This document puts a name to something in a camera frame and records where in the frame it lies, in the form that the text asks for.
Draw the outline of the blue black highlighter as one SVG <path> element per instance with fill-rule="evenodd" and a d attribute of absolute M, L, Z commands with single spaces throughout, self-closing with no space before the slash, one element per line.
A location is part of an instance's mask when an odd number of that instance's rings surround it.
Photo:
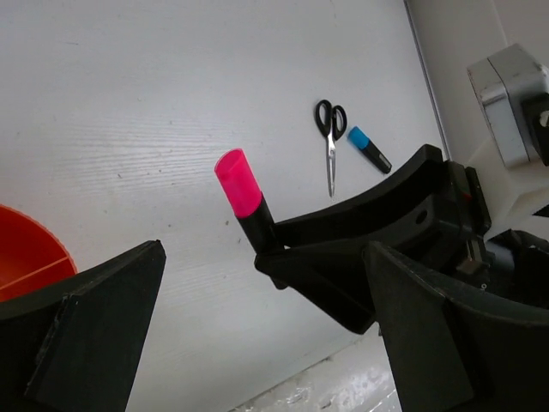
<path fill-rule="evenodd" d="M 358 126 L 354 126 L 349 131 L 348 139 L 381 173 L 388 174 L 391 172 L 392 165 L 387 157 Z"/>

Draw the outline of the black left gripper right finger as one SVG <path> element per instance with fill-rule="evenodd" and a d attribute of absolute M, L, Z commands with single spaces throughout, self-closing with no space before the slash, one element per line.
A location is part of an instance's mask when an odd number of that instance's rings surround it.
<path fill-rule="evenodd" d="M 546 411 L 548 311 L 371 242 L 376 318 L 404 411 Z"/>

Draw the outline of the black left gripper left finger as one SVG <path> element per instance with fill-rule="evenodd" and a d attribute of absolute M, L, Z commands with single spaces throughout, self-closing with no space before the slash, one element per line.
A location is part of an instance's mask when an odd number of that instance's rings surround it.
<path fill-rule="evenodd" d="M 1 305 L 3 411 L 124 411 L 166 265 L 158 240 Z"/>

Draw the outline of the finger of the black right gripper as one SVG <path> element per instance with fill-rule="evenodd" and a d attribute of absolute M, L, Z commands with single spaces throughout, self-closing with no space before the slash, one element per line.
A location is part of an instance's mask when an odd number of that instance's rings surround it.
<path fill-rule="evenodd" d="M 365 246 L 362 238 L 294 246 L 257 255 L 255 267 L 300 293 L 345 329 L 362 335 L 375 320 Z"/>

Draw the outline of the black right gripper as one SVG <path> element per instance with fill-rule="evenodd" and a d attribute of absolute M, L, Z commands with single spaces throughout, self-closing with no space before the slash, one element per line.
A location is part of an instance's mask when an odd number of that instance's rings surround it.
<path fill-rule="evenodd" d="M 453 161 L 443 163 L 441 149 L 430 144 L 368 191 L 279 221 L 274 234 L 290 247 L 349 239 L 383 229 L 409 212 L 405 223 L 389 230 L 383 244 L 455 279 L 513 276 L 509 248 L 485 240 L 492 221 L 476 172 Z"/>

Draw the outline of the pink black highlighter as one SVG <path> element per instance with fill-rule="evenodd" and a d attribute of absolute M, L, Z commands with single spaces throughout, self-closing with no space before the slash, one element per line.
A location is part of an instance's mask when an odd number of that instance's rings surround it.
<path fill-rule="evenodd" d="M 227 201 L 256 254 L 281 251 L 265 197 L 241 148 L 223 154 L 214 167 Z"/>

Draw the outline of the black handled scissors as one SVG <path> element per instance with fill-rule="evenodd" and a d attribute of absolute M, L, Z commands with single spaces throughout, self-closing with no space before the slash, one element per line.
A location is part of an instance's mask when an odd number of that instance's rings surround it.
<path fill-rule="evenodd" d="M 329 196 L 335 194 L 335 143 L 347 129 L 347 114 L 340 105 L 332 105 L 328 100 L 317 102 L 314 113 L 315 123 L 326 140 L 326 163 Z"/>

